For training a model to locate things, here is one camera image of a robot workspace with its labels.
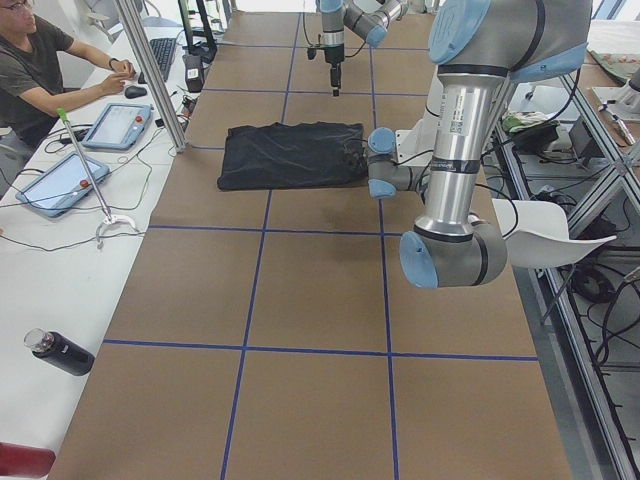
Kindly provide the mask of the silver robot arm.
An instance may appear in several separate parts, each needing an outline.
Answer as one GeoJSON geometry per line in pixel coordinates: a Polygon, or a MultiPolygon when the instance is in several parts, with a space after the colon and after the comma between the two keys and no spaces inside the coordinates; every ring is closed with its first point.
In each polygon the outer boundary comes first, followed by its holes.
{"type": "Polygon", "coordinates": [[[340,95],[342,88],[342,63],[345,54],[345,30],[348,29],[363,40],[361,48],[368,45],[377,48],[388,34],[391,23],[401,19],[408,11],[407,1],[378,1],[379,7],[366,12],[354,1],[320,0],[316,9],[321,14],[322,30],[315,42],[312,42],[303,23],[303,32],[307,42],[307,57],[313,60],[318,51],[330,65],[330,85],[332,95],[340,95]]]}
{"type": "Polygon", "coordinates": [[[425,190],[424,212],[400,240],[411,284],[467,287],[501,274],[507,261],[502,235],[470,211],[492,100],[506,81],[540,81],[579,69],[591,15],[589,1],[448,1],[440,8],[429,57],[443,93],[427,170],[394,160],[391,130],[378,128],[368,139],[372,197],[425,190]]]}

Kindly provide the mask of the person's right hand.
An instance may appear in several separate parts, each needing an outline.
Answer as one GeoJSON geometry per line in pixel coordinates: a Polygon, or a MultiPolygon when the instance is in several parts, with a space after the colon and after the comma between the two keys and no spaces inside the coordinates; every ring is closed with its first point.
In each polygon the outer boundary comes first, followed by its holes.
{"type": "Polygon", "coordinates": [[[117,73],[108,76],[100,84],[100,92],[102,96],[118,94],[125,88],[128,76],[125,73],[117,73]]]}

